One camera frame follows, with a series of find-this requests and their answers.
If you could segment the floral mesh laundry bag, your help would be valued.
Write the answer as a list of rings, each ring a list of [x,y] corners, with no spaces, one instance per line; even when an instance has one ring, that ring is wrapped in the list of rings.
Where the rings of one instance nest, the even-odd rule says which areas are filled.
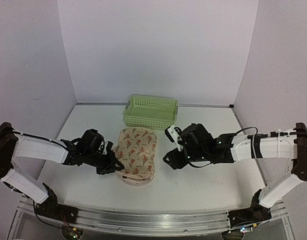
[[[148,184],[155,177],[157,145],[157,136],[151,129],[143,127],[122,129],[113,151],[124,169],[115,173],[130,185]]]

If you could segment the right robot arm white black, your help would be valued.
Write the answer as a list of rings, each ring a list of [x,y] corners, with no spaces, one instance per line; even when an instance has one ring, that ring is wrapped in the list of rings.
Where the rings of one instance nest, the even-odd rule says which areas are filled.
[[[214,138],[200,123],[184,130],[172,125],[164,131],[175,144],[163,161],[179,170],[196,162],[207,165],[233,164],[254,159],[287,159],[283,175],[255,194],[255,203],[245,210],[245,217],[257,221],[277,200],[301,183],[307,182],[307,127],[297,123],[295,128],[269,133],[244,134],[242,130]]]

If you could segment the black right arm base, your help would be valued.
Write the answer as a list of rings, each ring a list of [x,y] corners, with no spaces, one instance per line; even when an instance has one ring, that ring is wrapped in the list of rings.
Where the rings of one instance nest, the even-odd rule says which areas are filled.
[[[231,210],[228,212],[230,229],[238,229],[241,227],[249,227],[253,224],[260,224],[272,218],[270,208],[260,205],[259,189],[251,200],[251,205],[247,208]]]

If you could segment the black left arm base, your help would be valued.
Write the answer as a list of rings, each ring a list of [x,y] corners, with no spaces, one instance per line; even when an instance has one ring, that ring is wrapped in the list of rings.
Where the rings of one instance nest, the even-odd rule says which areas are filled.
[[[63,221],[67,224],[75,224],[78,218],[78,208],[58,203],[58,198],[54,191],[45,183],[42,184],[48,193],[47,199],[35,205],[34,213],[49,219]]]

